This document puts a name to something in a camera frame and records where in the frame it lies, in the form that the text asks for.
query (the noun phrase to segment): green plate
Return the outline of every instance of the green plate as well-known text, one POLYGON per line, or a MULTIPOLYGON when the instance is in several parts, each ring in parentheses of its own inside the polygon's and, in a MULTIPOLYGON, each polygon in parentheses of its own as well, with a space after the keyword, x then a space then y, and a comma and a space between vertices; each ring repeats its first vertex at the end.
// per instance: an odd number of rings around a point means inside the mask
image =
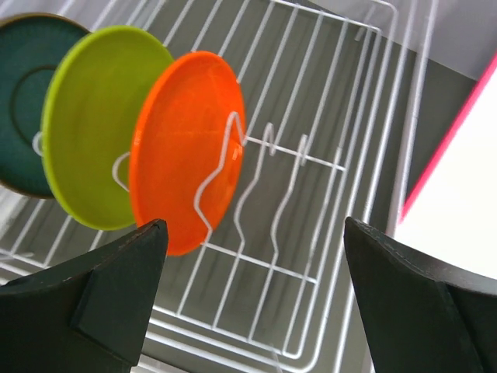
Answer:
MULTIPOLYGON (((58 202, 83 225, 134 223, 129 193, 112 167, 130 151, 141 106, 172 62, 151 34, 111 26, 79 41, 57 68, 43 107, 43 167, 58 202)), ((124 163, 120 177, 127 180, 124 163)))
POLYGON ((9 189, 53 197, 31 144, 55 68, 87 33, 69 19, 46 13, 0 21, 0 183, 9 189))

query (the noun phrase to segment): pink edge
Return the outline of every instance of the pink edge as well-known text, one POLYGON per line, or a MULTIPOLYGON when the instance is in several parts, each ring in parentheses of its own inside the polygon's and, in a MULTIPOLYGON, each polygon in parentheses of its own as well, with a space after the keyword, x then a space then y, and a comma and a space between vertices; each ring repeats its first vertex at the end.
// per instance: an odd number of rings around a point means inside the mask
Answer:
POLYGON ((463 105, 463 108, 457 115, 456 120, 452 124, 452 127, 446 133, 438 149, 435 151, 435 154, 430 159, 428 166, 425 168, 422 175, 419 177, 418 182, 414 186, 414 189, 409 194, 407 201, 404 204, 404 208, 402 209, 402 214, 400 219, 401 223, 404 220, 405 216, 409 213, 411 206, 418 198, 422 189, 426 185, 426 182, 431 177, 433 171, 438 166, 438 163, 443 157, 443 154, 445 153, 447 148, 449 148, 450 143, 456 136, 456 133, 459 131, 459 128, 461 128, 461 126, 463 125, 464 121, 467 118, 467 115, 471 112, 473 105, 476 103, 478 97, 481 95, 481 92, 483 91, 484 87, 487 85, 488 81, 494 74, 495 70, 497 70, 497 54, 494 56, 492 62, 481 76, 481 79, 479 80, 477 85, 473 88, 473 91, 471 92, 469 98, 466 100, 466 103, 463 105))

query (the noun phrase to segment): white surface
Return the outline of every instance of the white surface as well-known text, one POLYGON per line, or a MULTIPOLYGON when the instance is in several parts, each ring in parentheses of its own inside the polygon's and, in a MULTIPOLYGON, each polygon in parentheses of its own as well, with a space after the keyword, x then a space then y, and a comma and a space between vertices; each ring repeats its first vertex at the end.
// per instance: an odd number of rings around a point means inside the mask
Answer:
POLYGON ((137 367, 131 368, 131 373, 187 373, 181 369, 172 367, 162 361, 141 355, 137 367))
POLYGON ((10 228, 28 198, 0 186, 0 239, 10 228))
POLYGON ((445 151, 395 239, 497 278, 497 71, 445 151))
MULTIPOLYGON (((353 19, 366 14, 365 4, 370 0, 311 0, 332 12, 353 19)), ((389 0, 400 9, 399 24, 404 25, 409 0, 389 0)), ((419 1, 427 9, 432 0, 419 1)), ((388 14, 374 13, 372 20, 377 26, 388 19, 388 14)), ((415 30, 423 30, 418 19, 415 30)), ((400 43, 401 35, 396 41, 400 43)), ((419 40, 413 40, 410 48, 416 49, 419 40)), ((473 79, 478 79, 497 51, 497 1, 496 0, 439 0, 435 32, 430 58, 448 68, 473 79)))

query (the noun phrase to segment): black object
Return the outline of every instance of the black object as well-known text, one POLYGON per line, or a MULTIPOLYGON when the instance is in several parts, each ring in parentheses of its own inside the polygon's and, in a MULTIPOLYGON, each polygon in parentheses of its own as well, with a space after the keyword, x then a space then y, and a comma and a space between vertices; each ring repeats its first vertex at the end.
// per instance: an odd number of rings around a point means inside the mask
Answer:
POLYGON ((376 373, 497 372, 496 280, 352 218, 345 251, 376 373))
POLYGON ((168 243, 153 221, 99 249, 0 287, 0 371, 129 372, 168 243))

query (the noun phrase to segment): dish rack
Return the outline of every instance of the dish rack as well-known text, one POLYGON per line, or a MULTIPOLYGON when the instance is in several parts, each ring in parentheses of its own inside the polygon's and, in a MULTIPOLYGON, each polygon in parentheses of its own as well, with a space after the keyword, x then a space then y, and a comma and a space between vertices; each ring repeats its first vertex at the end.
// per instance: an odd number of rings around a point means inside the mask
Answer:
MULTIPOLYGON (((370 220, 401 84, 412 74, 393 205, 403 200, 436 5, 358 0, 353 19, 304 0, 0 2, 0 16, 45 11, 90 30, 139 26, 175 58, 213 51, 242 85, 237 192, 198 250, 166 260, 143 349, 156 361, 144 356, 137 369, 163 371, 165 361, 191 371, 372 370, 343 259, 343 220, 370 220), (414 31, 419 17, 425 26, 414 31), (412 38, 421 41, 407 73, 412 38)), ((9 206, 2 283, 127 232, 93 231, 53 200, 1 193, 9 206)))

